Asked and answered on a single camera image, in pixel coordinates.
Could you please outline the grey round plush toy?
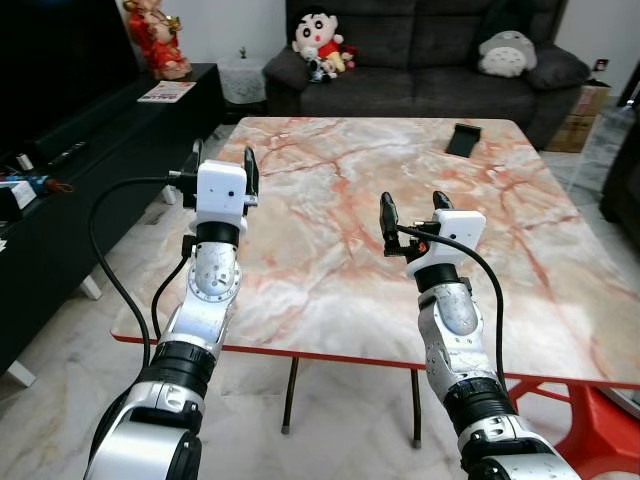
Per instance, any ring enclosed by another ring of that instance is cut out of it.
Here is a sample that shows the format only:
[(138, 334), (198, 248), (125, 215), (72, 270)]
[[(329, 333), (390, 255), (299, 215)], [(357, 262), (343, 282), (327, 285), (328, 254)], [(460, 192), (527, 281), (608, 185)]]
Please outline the grey round plush toy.
[(477, 46), (477, 69), (486, 76), (520, 77), (538, 65), (534, 42), (516, 29), (495, 33)]

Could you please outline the white and red booklet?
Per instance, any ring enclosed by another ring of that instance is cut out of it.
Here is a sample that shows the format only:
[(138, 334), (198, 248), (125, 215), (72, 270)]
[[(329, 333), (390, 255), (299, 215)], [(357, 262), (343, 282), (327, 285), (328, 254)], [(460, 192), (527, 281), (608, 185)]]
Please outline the white and red booklet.
[(138, 96), (136, 101), (170, 104), (170, 102), (178, 102), (196, 86), (198, 86), (197, 81), (159, 81), (150, 90)]

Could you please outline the red plastic stool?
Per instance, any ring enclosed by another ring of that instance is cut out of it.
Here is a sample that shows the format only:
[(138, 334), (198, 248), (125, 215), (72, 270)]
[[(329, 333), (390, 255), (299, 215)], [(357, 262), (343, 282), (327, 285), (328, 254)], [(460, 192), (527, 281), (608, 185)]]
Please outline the red plastic stool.
[(559, 394), (539, 380), (524, 379), (509, 388), (509, 398), (517, 402), (535, 394), (570, 404), (570, 430), (556, 449), (582, 480), (612, 472), (640, 474), (640, 417), (598, 388), (568, 384), (566, 389)]

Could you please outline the cartoon boy plush doll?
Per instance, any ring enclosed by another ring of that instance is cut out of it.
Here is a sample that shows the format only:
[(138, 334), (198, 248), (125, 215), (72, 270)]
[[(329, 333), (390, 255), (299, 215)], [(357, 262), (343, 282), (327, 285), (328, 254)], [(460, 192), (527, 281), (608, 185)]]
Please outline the cartoon boy plush doll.
[(305, 6), (293, 15), (291, 47), (306, 64), (308, 82), (328, 83), (355, 68), (355, 47), (339, 35), (339, 20), (323, 6)]

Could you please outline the black television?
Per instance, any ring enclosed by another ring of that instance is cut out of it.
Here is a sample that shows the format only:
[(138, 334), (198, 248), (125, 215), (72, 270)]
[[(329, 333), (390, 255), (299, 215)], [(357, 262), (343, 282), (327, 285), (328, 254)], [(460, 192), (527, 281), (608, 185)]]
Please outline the black television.
[(0, 0), (0, 161), (40, 165), (140, 76), (118, 0)]

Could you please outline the black TV cabinet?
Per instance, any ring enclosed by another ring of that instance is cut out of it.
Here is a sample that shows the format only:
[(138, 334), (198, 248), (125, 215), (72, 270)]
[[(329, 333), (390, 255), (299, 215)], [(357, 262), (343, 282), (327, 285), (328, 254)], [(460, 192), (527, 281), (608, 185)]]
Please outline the black TV cabinet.
[(51, 177), (73, 192), (37, 198), (17, 223), (0, 227), (0, 379), (97, 261), (87, 239), (95, 198), (119, 180), (164, 177), (183, 168), (224, 110), (218, 65), (193, 65), (195, 87), (177, 102), (138, 102), (155, 86), (141, 76), (131, 105), (86, 137), (87, 145)]

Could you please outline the black metal table leg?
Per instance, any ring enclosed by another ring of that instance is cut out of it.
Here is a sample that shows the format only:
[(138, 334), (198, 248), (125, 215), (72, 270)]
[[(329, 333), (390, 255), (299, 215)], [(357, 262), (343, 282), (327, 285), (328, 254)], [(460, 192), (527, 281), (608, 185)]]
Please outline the black metal table leg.
[(419, 371), (410, 370), (411, 408), (412, 408), (412, 436), (411, 447), (422, 448), (422, 411), (421, 411), (421, 387)]
[(291, 421), (294, 403), (294, 385), (296, 385), (298, 369), (300, 369), (300, 357), (291, 357), (291, 366), (289, 366), (287, 385), (285, 385), (282, 428), (280, 428), (280, 433), (282, 433), (282, 435), (288, 435), (289, 433), (291, 433)]

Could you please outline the dark grey sofa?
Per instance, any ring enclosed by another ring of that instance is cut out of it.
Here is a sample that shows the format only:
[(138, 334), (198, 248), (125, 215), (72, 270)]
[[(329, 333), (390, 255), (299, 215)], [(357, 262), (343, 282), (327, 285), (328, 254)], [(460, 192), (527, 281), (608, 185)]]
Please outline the dark grey sofa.
[[(285, 45), (262, 69), (269, 116), (416, 116), (515, 122), (535, 148), (561, 128), (588, 83), (588, 64), (554, 45), (567, 0), (529, 0), (531, 72), (477, 69), (474, 40), (494, 0), (285, 0)], [(323, 9), (355, 47), (355, 68), (312, 84), (293, 50), (298, 17)]]

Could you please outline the small black stand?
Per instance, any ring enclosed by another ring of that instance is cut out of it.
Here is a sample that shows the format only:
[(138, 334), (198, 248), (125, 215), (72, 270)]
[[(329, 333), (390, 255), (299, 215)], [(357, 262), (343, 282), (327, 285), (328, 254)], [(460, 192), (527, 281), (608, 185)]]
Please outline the small black stand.
[(445, 146), (445, 154), (458, 157), (471, 157), (476, 145), (479, 145), (483, 129), (477, 125), (454, 124), (451, 138)]

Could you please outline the red and gold figurine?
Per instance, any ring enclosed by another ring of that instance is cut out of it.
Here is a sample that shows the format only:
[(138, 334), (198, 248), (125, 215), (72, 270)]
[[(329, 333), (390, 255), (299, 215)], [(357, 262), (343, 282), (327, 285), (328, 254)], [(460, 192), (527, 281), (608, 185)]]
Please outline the red and gold figurine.
[(161, 0), (122, 0), (131, 38), (157, 81), (182, 81), (192, 72), (179, 49), (180, 22), (163, 12)]

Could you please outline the side table with white cloth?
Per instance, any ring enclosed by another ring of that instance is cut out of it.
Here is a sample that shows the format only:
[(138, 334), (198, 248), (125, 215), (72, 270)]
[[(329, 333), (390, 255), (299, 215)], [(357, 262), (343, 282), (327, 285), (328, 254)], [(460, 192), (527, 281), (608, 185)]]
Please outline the side table with white cloth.
[(220, 58), (218, 65), (221, 95), (230, 104), (252, 104), (266, 100), (262, 69), (266, 61), (257, 58)]

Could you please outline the brown cardboard box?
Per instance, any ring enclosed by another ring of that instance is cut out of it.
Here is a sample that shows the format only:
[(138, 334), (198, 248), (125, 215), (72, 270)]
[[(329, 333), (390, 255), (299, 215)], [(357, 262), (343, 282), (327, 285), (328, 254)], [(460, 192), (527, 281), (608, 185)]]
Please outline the brown cardboard box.
[(590, 79), (581, 88), (579, 99), (561, 127), (550, 138), (545, 151), (579, 154), (588, 141), (595, 119), (608, 104), (609, 93), (611, 93), (609, 84)]

